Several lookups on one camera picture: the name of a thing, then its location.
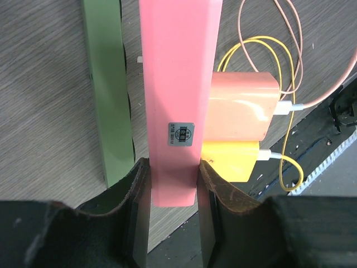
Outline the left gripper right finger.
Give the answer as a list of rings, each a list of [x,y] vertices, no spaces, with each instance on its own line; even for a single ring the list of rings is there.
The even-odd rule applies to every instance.
[[[278,195],[259,202],[201,161],[204,267],[355,267],[356,199]]]

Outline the green power strip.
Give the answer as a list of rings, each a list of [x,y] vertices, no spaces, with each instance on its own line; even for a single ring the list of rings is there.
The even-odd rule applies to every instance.
[[[107,187],[135,162],[120,1],[82,1],[89,75]]]

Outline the peach USB charger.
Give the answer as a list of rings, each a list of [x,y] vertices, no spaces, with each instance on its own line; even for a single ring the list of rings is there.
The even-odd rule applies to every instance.
[[[262,141],[279,101],[267,72],[214,72],[204,141]]]

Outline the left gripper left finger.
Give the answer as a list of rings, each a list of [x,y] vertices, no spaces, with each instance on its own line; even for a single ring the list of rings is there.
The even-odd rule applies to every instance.
[[[1,201],[2,267],[145,267],[151,209],[149,161],[77,208]]]

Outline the pink power strip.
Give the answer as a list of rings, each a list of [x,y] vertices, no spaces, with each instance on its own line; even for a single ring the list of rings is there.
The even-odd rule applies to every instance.
[[[222,1],[140,1],[152,200],[194,204]]]

